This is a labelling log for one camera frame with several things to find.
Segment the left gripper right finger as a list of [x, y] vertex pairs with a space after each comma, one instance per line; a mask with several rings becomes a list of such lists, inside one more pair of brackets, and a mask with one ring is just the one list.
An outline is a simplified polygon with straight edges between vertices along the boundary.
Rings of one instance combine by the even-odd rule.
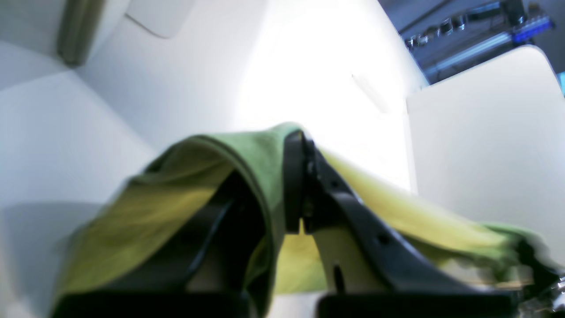
[[282, 170], [286, 231], [313, 236], [331, 291], [476, 294], [370, 211], [304, 132], [285, 137]]

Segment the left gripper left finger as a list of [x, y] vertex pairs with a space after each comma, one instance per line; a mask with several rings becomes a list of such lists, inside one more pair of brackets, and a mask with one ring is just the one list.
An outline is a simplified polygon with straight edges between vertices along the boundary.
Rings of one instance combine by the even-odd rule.
[[257, 200], [242, 177], [228, 177], [202, 208], [141, 265], [104, 286], [112, 292], [240, 290], [266, 233]]

